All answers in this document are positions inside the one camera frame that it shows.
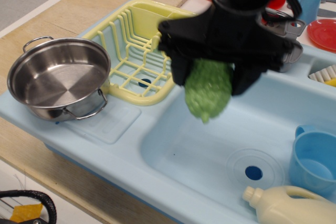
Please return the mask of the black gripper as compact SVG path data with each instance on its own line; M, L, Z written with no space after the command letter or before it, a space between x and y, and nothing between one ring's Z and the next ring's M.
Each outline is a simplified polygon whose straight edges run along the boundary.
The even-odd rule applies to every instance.
M234 63L232 96L247 91L268 69L279 69L293 42L263 28L257 16L210 7L159 24L159 48L171 57L173 81L184 86L196 59Z

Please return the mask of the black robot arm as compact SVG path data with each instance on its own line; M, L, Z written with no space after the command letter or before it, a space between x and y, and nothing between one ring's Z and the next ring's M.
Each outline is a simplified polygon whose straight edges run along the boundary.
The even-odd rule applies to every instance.
M295 45L261 27L259 21L274 21L266 13L271 0L212 0L203 13L159 24L159 49L172 60L172 76L182 86L198 58L232 63L233 95L244 93L260 75L280 70ZM297 0L287 0L295 20L302 12Z

